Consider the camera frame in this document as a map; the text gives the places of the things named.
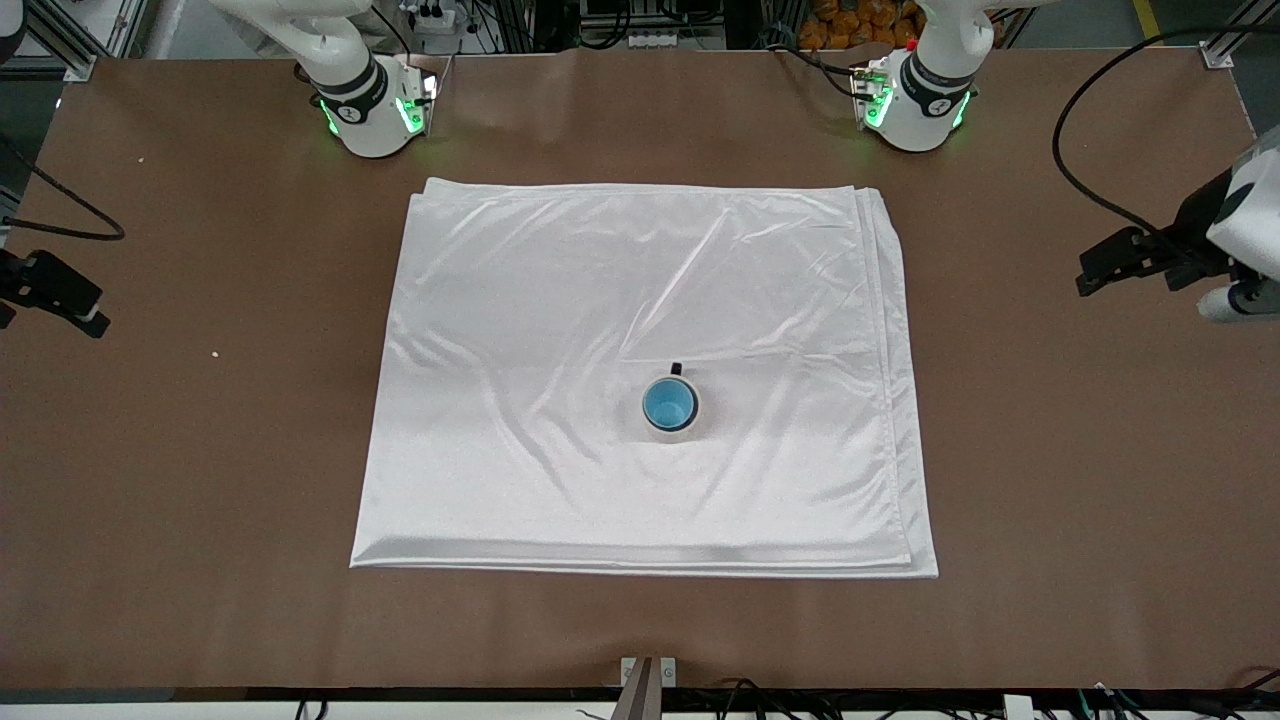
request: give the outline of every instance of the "brown tabletop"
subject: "brown tabletop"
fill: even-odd
[[[1110,53],[995,53],[941,150],[860,135],[786,56],[460,58],[430,138],[362,160],[289,63],[104,60],[41,163],[116,245],[18,232],[106,290],[101,341],[0,334],[0,684],[1215,687],[1280,648],[1280,327],[1201,283],[1075,296],[1120,227],[1055,172]],[[1167,222],[1251,142],[1231,78],[1148,50],[1066,155]],[[941,578],[654,579],[347,568],[410,193],[655,182],[884,195],[906,256]],[[92,218],[35,184],[22,215]]]

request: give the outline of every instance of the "folded white fabric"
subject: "folded white fabric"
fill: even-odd
[[[662,442],[673,361],[701,404]],[[351,564],[937,577],[879,193],[428,182]]]

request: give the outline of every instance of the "yellow stripe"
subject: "yellow stripe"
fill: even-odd
[[[1151,0],[1133,0],[1133,12],[1138,14],[1138,24],[1142,26],[1142,35],[1148,38],[1160,35],[1160,26],[1156,24],[1156,13],[1151,9]],[[1164,42],[1157,42],[1156,45],[1164,45]]]

